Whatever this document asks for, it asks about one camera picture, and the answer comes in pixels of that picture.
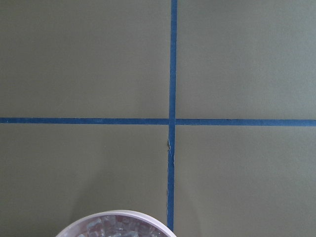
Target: gray surface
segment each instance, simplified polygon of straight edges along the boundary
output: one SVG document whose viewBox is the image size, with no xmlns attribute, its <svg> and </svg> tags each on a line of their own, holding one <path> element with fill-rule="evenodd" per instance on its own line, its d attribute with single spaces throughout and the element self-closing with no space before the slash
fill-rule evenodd
<svg viewBox="0 0 316 237">
<path fill-rule="evenodd" d="M 0 124 L 1 236 L 129 209 L 166 223 L 167 126 Z"/>
<path fill-rule="evenodd" d="M 316 1 L 178 2 L 177 117 L 316 119 Z"/>
<path fill-rule="evenodd" d="M 168 117 L 170 1 L 1 1 L 0 28 L 0 117 Z"/>
<path fill-rule="evenodd" d="M 179 237 L 314 237 L 316 128 L 177 127 Z"/>
</svg>

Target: round container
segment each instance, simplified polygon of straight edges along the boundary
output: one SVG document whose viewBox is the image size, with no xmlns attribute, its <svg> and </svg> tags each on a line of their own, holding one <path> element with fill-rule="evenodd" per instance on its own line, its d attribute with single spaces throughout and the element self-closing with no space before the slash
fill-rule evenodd
<svg viewBox="0 0 316 237">
<path fill-rule="evenodd" d="M 163 223 L 141 212 L 114 210 L 83 217 L 56 237 L 176 237 Z"/>
</svg>

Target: blue line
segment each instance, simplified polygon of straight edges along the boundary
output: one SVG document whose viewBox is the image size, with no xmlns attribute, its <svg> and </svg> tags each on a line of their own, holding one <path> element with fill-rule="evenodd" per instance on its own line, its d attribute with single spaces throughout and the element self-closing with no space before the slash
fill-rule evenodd
<svg viewBox="0 0 316 237">
<path fill-rule="evenodd" d="M 170 87 L 169 87 L 169 151 L 167 226 L 173 231 L 174 218 L 174 150 L 176 123 L 176 69 L 177 69 L 177 0 L 171 1 L 170 32 Z"/>
<path fill-rule="evenodd" d="M 311 119 L 177 119 L 176 125 L 316 126 Z"/>
<path fill-rule="evenodd" d="M 169 125 L 167 118 L 0 118 L 0 123 Z"/>
</svg>

